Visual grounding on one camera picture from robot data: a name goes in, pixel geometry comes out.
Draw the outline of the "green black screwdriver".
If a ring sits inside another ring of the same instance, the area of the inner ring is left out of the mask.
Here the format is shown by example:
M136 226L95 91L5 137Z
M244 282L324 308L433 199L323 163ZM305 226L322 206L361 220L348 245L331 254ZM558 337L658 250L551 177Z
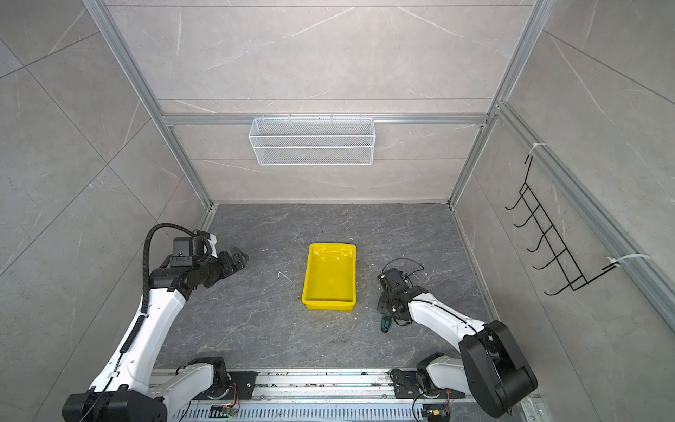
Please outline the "green black screwdriver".
M381 319L381 332L388 333L392 324L392 318L390 316L384 316Z

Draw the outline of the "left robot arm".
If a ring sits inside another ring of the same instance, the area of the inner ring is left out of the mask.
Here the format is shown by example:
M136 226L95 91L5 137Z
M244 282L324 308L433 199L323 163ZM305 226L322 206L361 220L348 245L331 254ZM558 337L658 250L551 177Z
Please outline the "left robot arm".
M197 358L156 387L150 380L156 358L175 319L194 290L212 288L218 281L245 269L249 257L237 248L217 251L217 238L205 230L188 230L173 240L172 253L149 268L152 227L142 248L142 295L135 318L109 362L83 393L66 400L66 421L166 421L198 395L221 399L234 390L221 357Z

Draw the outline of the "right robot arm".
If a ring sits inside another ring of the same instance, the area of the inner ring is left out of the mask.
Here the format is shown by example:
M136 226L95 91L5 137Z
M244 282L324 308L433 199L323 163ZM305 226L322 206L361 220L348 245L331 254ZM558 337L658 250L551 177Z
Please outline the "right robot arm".
M468 394L492 418L509 413L538 389L534 371L505 324L499 320L485 323L452 309L427 289L413 285L398 269L382 272L378 281L382 332L388 332L393 323L423 325L461 356L432 354L418 362L413 380L393 369L390 378L395 385L415 397Z

